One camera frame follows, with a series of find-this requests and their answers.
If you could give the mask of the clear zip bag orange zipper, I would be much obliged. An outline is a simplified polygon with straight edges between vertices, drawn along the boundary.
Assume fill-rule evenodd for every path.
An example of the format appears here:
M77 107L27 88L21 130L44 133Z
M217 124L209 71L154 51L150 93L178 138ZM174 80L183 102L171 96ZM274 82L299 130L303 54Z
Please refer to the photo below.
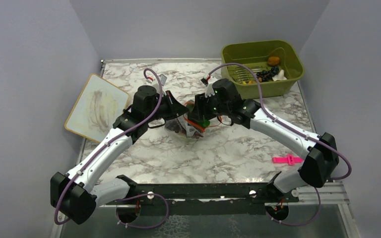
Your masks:
M221 116L215 114L207 99L197 98L173 107L163 118L164 129L178 137L199 139L206 131L223 124Z

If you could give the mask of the green toy avocado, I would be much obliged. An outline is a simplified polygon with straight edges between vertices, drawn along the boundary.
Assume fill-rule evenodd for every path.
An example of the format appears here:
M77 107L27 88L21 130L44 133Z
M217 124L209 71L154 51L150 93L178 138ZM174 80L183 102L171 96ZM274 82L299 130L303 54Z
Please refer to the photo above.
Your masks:
M208 119L203 119L198 122L199 126L203 129L209 127L211 125L211 121Z

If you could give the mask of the orange toy fruit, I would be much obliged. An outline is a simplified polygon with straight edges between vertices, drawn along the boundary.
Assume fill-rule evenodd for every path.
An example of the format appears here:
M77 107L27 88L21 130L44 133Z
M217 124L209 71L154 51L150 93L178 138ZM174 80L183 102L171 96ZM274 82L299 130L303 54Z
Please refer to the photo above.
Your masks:
M281 60L279 57L271 56L267 59L267 65L271 67L278 66Z

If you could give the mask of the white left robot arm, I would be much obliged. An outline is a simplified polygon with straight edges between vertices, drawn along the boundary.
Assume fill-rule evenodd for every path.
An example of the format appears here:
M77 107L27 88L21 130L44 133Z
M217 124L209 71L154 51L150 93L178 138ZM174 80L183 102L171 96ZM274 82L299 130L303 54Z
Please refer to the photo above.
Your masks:
M178 118L188 112L170 91L159 93L153 86L140 86L133 103L116 118L113 127L100 144L78 165L65 174L55 173L50 180L51 205L55 208L57 225L59 213L77 224L84 223L101 205L121 200L135 200L136 183L125 176L98 184L97 181L109 165L130 148L148 130L154 120Z

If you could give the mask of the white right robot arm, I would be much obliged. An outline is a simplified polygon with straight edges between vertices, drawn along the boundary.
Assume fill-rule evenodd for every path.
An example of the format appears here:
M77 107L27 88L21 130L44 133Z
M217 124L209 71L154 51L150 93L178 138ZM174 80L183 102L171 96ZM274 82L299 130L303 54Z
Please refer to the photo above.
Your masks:
M198 123L217 116L227 116L234 124L273 138L304 160L298 168L280 172L268 183L266 195L271 201L280 201L298 187L323 187L339 163L331 134L304 131L272 114L260 102L242 99L228 79L217 80L207 86L206 92L196 94L187 119Z

